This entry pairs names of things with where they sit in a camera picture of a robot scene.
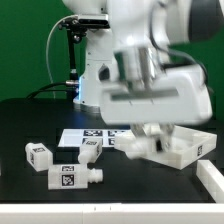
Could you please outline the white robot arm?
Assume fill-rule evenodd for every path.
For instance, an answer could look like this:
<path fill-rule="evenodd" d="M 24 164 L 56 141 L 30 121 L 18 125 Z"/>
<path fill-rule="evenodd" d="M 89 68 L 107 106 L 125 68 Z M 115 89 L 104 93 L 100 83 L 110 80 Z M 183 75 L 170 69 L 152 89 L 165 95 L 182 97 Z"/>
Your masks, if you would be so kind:
<path fill-rule="evenodd" d="M 167 150 L 177 124 L 212 116 L 206 71 L 173 43 L 211 38 L 224 27 L 224 0 L 63 0 L 72 11 L 105 6 L 112 33 L 113 78 L 101 87 L 108 124 L 131 127 L 139 144 L 156 140 Z"/>

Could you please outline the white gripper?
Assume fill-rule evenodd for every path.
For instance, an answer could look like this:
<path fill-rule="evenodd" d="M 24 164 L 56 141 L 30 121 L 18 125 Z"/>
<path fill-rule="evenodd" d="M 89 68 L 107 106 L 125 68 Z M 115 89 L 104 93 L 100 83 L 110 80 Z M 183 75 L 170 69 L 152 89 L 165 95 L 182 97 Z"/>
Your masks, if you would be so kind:
<path fill-rule="evenodd" d="M 103 84 L 100 109 L 108 124 L 130 124 L 136 139 L 147 140 L 141 123 L 159 123 L 162 150 L 172 145 L 173 124 L 200 124 L 212 116 L 200 64 L 162 65 L 146 48 L 115 53 L 118 79 Z"/>

